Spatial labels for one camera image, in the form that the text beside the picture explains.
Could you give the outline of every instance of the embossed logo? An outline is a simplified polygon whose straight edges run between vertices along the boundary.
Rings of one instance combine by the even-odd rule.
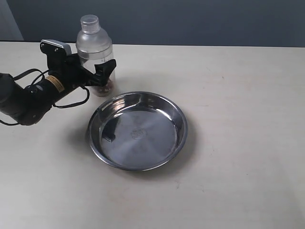
[[[147,132],[142,128],[136,128],[130,134],[131,134],[133,139],[142,140],[143,138],[146,137]]]

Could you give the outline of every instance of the yellow label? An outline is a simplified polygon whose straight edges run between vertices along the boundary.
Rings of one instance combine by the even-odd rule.
[[[59,93],[65,90],[62,83],[55,76],[49,75],[46,80],[50,81],[56,87]]]

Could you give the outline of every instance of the table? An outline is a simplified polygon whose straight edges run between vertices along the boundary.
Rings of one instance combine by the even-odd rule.
[[[305,228],[305,49],[115,45],[114,54],[117,93],[162,94],[183,110],[182,152],[147,172],[106,165],[85,138],[105,101],[95,96],[33,126],[2,125],[0,228]],[[0,59],[2,73],[46,69],[38,43],[0,42]],[[59,103],[84,97],[77,89]]]

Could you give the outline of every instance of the plastic bottle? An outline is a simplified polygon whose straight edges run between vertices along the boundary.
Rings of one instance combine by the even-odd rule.
[[[99,18],[85,15],[81,18],[81,31],[76,40],[77,53],[83,67],[95,73],[95,64],[113,59],[112,40],[107,32],[100,27]],[[91,91],[100,97],[109,95],[114,88],[115,73],[112,72],[104,87],[94,86]]]

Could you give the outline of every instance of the metal pie dish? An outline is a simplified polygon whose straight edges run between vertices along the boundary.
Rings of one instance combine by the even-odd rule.
[[[149,92],[121,94],[92,115],[90,146],[113,167],[145,171],[173,159],[187,137],[187,122],[169,99]]]

